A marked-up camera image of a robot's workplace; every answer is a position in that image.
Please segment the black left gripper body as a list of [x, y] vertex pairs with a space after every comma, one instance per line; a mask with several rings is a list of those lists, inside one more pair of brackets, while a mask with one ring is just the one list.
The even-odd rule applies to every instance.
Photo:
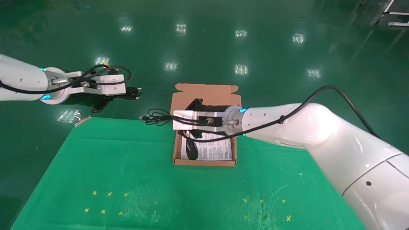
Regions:
[[92, 103], [103, 98], [124, 95], [126, 88], [67, 88], [66, 104], [92, 106]]

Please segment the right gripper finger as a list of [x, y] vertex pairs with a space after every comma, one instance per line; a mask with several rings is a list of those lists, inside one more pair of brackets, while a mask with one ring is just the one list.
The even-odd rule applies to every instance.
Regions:
[[190, 138], [203, 138], [203, 133], [200, 130], [179, 130], [179, 135]]
[[190, 105], [187, 106], [185, 109], [186, 111], [203, 111], [203, 99], [202, 98], [195, 98]]

